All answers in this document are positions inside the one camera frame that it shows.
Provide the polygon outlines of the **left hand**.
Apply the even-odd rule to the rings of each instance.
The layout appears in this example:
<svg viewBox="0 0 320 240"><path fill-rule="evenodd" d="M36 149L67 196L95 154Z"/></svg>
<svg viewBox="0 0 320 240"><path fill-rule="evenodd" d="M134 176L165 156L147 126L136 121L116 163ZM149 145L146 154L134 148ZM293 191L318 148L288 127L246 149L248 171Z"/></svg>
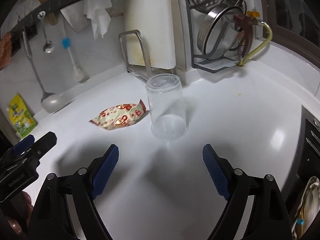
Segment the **left hand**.
<svg viewBox="0 0 320 240"><path fill-rule="evenodd" d="M22 191L12 198L10 204L15 211L14 218L6 216L6 219L16 235L21 237L27 228L29 228L31 214L34 208L31 196L25 191Z"/></svg>

